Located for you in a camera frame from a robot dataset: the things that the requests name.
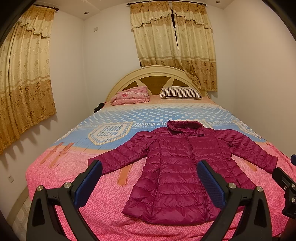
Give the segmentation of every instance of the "wall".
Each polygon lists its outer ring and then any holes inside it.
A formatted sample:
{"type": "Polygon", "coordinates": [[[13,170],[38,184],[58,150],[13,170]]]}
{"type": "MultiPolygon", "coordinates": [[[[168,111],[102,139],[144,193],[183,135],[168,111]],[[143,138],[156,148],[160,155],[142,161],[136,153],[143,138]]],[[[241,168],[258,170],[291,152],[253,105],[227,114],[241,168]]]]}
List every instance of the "wall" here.
{"type": "MultiPolygon", "coordinates": [[[[217,57],[218,93],[212,99],[232,111],[234,107],[233,53],[222,9],[207,7],[217,57]]],[[[130,8],[126,4],[102,10],[84,22],[84,70],[89,109],[104,102],[109,91],[122,77],[140,68],[136,44],[130,25],[130,8]]]]}
{"type": "Polygon", "coordinates": [[[236,53],[234,114],[289,157],[296,152],[296,42],[261,0],[226,9],[236,53]]]}
{"type": "Polygon", "coordinates": [[[83,79],[83,21],[64,12],[54,17],[49,60],[57,114],[26,131],[0,155],[0,210],[7,217],[26,187],[25,171],[53,142],[90,115],[83,79]],[[7,179],[14,177],[14,182],[7,179]]]}

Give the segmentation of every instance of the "curtain rod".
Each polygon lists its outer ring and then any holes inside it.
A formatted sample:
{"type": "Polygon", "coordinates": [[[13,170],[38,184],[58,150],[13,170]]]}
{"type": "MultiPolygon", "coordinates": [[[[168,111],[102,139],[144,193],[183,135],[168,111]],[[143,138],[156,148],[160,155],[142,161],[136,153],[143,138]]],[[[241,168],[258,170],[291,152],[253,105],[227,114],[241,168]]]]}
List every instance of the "curtain rod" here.
{"type": "MultiPolygon", "coordinates": [[[[136,4],[136,3],[142,3],[142,2],[159,2],[159,1],[167,1],[167,0],[151,0],[151,1],[141,1],[141,2],[133,2],[133,3],[127,3],[126,5],[132,5],[132,4],[136,4]]],[[[190,2],[190,3],[197,3],[199,5],[205,5],[205,3],[201,3],[201,2],[191,2],[191,1],[178,1],[178,2],[190,2]]]]}
{"type": "Polygon", "coordinates": [[[39,5],[39,4],[34,4],[35,6],[40,6],[40,7],[47,7],[47,8],[52,8],[56,11],[59,11],[59,8],[55,8],[55,7],[50,7],[50,6],[44,6],[44,5],[39,5]]]}

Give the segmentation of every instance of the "striped pillow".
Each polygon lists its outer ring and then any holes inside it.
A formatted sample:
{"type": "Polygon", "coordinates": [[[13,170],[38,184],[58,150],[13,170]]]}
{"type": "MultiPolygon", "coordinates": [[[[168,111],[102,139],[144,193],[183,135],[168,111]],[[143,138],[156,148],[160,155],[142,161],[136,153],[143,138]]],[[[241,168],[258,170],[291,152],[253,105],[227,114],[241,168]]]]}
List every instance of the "striped pillow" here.
{"type": "Polygon", "coordinates": [[[169,88],[161,88],[162,92],[159,94],[160,98],[190,98],[190,99],[202,99],[202,95],[194,88],[183,86],[172,86],[169,88]]]}

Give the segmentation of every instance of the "jacket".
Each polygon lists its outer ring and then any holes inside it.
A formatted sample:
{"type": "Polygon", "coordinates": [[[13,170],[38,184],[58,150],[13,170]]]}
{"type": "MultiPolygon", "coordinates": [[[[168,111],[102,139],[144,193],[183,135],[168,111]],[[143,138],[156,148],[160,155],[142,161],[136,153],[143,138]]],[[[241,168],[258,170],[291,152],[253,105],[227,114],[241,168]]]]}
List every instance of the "jacket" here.
{"type": "Polygon", "coordinates": [[[205,128],[196,121],[169,121],[167,127],[138,132],[88,163],[100,160],[104,175],[147,157],[122,213],[153,224],[196,225],[215,220],[220,212],[198,178],[199,161],[206,160],[227,183],[255,188],[231,154],[268,173],[276,168],[277,157],[244,134],[205,128]]]}

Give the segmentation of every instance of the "tiled floor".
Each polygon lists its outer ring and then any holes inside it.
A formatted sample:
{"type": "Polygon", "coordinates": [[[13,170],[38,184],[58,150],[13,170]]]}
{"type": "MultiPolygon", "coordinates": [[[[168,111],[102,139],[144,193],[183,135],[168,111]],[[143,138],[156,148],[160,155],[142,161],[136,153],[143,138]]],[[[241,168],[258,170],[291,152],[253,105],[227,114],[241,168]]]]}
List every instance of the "tiled floor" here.
{"type": "Polygon", "coordinates": [[[31,206],[31,199],[28,197],[19,210],[17,217],[15,218],[12,229],[20,241],[26,241],[27,234],[27,222],[31,206]]]}

